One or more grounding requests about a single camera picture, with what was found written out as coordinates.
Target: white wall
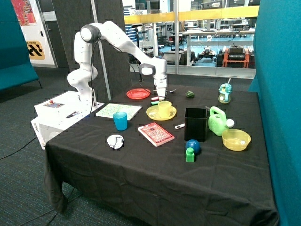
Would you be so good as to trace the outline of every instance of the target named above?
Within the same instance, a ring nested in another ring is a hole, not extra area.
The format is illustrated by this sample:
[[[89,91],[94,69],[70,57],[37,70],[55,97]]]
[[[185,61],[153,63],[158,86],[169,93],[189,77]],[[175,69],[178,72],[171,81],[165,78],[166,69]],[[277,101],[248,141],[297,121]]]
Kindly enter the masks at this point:
[[[168,13],[168,0],[160,0],[160,10],[162,13]]]
[[[190,0],[178,0],[179,1],[179,12],[185,12],[191,10],[191,1]]]
[[[136,3],[135,0],[122,0],[123,6],[132,6],[135,8]]]

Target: red book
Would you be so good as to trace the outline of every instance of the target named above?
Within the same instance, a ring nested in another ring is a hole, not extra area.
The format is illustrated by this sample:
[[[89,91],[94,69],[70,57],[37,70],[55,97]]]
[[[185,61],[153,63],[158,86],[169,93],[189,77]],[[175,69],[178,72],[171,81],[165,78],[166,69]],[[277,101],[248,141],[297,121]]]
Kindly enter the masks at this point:
[[[173,135],[155,122],[139,127],[138,131],[156,147],[174,139]]]

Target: spoon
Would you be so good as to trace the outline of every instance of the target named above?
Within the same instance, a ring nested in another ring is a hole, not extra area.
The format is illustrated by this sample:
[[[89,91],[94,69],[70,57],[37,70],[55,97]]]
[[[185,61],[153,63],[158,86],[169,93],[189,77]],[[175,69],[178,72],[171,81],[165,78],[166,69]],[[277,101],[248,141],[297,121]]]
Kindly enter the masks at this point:
[[[171,91],[169,91],[169,90],[166,90],[166,92],[173,93],[173,92],[175,92],[175,90],[176,90],[176,89],[174,89],[174,90],[171,90]]]

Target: teal chair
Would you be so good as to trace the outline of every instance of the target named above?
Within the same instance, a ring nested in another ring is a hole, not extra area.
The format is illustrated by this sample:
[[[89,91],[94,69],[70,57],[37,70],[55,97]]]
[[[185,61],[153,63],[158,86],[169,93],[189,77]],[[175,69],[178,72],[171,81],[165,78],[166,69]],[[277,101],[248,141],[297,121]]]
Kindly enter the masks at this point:
[[[301,4],[261,0],[254,38],[261,118],[280,226],[301,225]]]
[[[0,1],[0,90],[22,85],[38,76],[30,63],[26,41],[10,0]]]

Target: yellow bowl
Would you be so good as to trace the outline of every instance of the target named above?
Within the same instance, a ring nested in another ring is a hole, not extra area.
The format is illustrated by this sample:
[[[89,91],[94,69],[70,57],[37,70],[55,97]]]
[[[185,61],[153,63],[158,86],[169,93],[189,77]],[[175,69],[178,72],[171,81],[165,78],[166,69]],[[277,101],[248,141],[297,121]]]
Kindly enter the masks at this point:
[[[222,133],[223,144],[232,151],[245,150],[250,141],[250,135],[239,129],[227,129]]]

